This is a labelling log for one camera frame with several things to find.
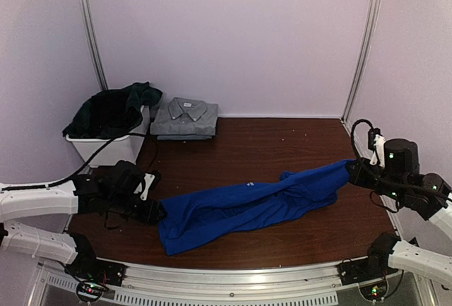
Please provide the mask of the blue t-shirt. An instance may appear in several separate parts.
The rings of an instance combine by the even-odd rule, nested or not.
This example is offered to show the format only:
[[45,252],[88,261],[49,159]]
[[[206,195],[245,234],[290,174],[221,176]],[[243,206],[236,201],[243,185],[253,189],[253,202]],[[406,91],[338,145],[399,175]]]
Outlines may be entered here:
[[334,204],[350,178],[348,160],[302,172],[283,172],[278,182],[247,182],[162,200],[158,223],[168,256],[201,247],[229,233],[297,220]]

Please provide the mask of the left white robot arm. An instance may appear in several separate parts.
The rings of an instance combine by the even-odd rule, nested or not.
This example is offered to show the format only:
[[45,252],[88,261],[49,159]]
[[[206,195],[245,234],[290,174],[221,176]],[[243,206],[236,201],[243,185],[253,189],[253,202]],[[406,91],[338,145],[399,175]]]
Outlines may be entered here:
[[1,186],[1,251],[13,251],[57,261],[72,275],[99,281],[107,267],[87,237],[52,233],[20,223],[22,218],[50,215],[117,214],[156,225],[166,217],[151,192],[161,180],[158,171],[146,173],[120,160],[104,175],[74,174],[68,179],[25,186]]

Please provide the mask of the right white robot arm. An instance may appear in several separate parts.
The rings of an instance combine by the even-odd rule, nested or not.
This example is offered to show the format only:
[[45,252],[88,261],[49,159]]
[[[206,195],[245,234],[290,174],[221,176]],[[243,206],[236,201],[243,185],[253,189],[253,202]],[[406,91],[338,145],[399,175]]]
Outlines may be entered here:
[[[436,173],[420,174],[417,144],[391,139],[379,144],[372,158],[358,158],[345,168],[349,183],[370,189],[415,211],[423,220],[451,236],[451,186]],[[419,248],[390,233],[379,235],[367,251],[362,273],[378,278],[386,269],[400,269],[451,288],[451,257]]]

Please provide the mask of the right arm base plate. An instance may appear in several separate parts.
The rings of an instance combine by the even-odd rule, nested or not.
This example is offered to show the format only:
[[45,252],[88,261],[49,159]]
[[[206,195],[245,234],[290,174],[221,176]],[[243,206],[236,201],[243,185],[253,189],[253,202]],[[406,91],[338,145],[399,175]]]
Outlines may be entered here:
[[387,275],[398,272],[397,269],[372,265],[369,263],[368,257],[344,259],[336,266],[336,269],[343,286],[374,279],[383,280]]

